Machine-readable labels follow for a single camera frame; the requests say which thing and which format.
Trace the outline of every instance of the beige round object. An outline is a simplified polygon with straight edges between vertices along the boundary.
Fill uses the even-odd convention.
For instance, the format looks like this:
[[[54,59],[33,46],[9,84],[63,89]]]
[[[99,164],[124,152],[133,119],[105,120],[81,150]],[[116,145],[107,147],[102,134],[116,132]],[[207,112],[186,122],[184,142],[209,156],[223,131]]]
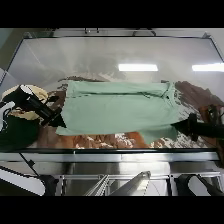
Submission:
[[[32,92],[39,98],[39,100],[41,100],[42,103],[45,103],[47,101],[48,94],[45,90],[43,90],[37,86],[33,86],[33,85],[26,85],[26,86],[28,86],[32,90]],[[6,90],[2,94],[2,99],[5,96],[7,96],[8,94],[15,91],[18,87],[19,87],[19,85]],[[25,118],[27,120],[35,120],[35,119],[39,118],[39,115],[37,115],[34,111],[24,112],[24,111],[21,111],[21,108],[14,109],[13,111],[11,111],[9,113],[9,115],[13,115],[15,117],[20,117],[20,118]]]

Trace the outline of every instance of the light green towel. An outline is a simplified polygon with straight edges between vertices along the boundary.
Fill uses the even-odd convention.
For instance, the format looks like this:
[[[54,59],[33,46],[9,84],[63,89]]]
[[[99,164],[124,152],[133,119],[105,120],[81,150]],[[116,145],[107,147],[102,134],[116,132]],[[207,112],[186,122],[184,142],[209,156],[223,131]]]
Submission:
[[[146,143],[176,139],[178,119],[173,83],[69,81],[59,135],[140,132]]]

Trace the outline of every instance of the fabric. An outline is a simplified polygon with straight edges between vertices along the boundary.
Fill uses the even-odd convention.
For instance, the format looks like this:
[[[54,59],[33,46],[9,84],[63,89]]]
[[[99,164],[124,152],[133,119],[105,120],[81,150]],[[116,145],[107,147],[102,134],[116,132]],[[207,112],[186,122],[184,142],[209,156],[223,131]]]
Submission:
[[[69,81],[59,135],[140,132],[147,144],[176,139],[179,121],[173,83]]]
[[[42,103],[45,103],[47,101],[48,98],[48,94],[45,90],[37,87],[37,86],[33,86],[33,85],[26,85],[28,86],[33,93],[39,98],[39,100],[42,101]],[[11,92],[15,91],[19,86],[14,86],[11,89],[8,89],[7,91],[5,91],[2,94],[2,99],[7,96],[8,94],[10,94]],[[39,115],[37,115],[34,111],[29,111],[29,112],[24,112],[21,111],[20,108],[16,108],[15,110],[13,110],[12,112],[9,113],[9,115],[13,115],[15,117],[20,117],[20,118],[25,118],[26,120],[35,120],[37,118],[39,118]]]
[[[9,115],[5,122],[7,122],[7,128],[0,132],[1,151],[26,148],[37,140],[39,120],[28,121]]]

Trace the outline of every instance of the green cloth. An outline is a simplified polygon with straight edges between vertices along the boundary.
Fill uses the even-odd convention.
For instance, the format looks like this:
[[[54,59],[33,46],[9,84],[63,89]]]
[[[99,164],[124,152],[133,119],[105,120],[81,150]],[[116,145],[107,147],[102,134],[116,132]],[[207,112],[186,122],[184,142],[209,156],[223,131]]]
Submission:
[[[7,128],[0,132],[0,151],[26,148],[35,142],[39,134],[39,119],[26,120],[9,115]]]
[[[178,119],[173,83],[69,81],[59,135],[114,134],[138,131],[146,143],[176,139],[170,124]]]

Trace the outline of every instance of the dark green object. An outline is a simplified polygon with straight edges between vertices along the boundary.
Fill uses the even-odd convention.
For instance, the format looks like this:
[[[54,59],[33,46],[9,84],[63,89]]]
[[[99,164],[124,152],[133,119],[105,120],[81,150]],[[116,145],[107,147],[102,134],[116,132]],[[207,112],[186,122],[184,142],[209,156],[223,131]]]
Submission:
[[[35,142],[39,134],[39,119],[8,116],[5,121],[7,128],[0,132],[0,150],[11,151],[26,148]]]

